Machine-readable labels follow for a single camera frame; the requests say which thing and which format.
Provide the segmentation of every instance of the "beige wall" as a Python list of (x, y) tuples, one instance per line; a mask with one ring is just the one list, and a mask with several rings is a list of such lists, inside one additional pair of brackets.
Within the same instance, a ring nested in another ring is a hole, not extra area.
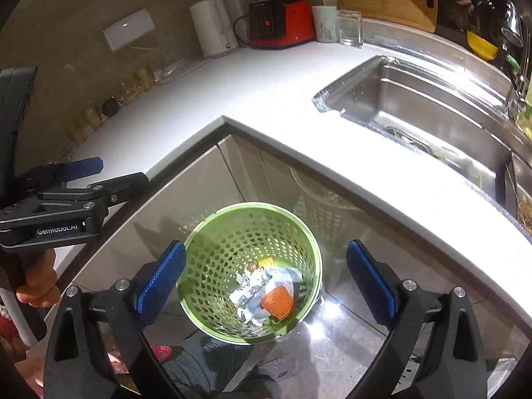
[[(0, 68), (39, 66), (17, 151), (17, 171), (57, 159), (70, 144), (65, 120), (116, 94), (143, 63), (153, 69), (201, 55), (188, 8), (198, 0), (22, 0), (0, 31)], [(146, 8), (155, 30), (115, 54), (102, 30)]]

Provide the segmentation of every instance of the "stainless steel sink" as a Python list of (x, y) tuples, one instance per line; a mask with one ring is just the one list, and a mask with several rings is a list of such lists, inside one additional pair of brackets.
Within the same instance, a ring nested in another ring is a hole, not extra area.
[(325, 88), (314, 102), (320, 111), (338, 110), (344, 118), (432, 155), (501, 206), (506, 207), (507, 197), (515, 205), (514, 191), (505, 184), (512, 150), (525, 156), (530, 150), (505, 127), (503, 103), (497, 108), (495, 101), (475, 97), (449, 80), (379, 56)]

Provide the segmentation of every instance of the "person's foot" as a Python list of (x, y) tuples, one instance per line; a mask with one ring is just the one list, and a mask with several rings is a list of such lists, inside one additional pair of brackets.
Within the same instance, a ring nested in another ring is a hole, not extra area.
[(291, 378), (297, 371), (299, 361), (293, 355), (283, 355), (282, 357), (268, 362), (259, 362), (256, 369), (265, 370), (275, 381), (282, 381)]

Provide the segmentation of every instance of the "green trash bin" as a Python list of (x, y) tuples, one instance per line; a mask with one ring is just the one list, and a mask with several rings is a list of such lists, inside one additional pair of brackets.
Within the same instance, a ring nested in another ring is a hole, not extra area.
[[(203, 332), (227, 343), (262, 342), (292, 330), (319, 297), (323, 266), (309, 228), (284, 208), (244, 202), (223, 208), (201, 222), (185, 242), (187, 263), (178, 281), (181, 304)], [(268, 319), (259, 327), (237, 317), (229, 294), (238, 287), (250, 261), (272, 257), (281, 267), (301, 271), (303, 283), (293, 314), (283, 321)]]

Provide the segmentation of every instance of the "mug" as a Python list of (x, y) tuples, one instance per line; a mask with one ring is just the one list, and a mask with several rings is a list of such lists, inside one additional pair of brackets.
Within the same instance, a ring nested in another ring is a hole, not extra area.
[(312, 6), (318, 42), (337, 42), (336, 6)]

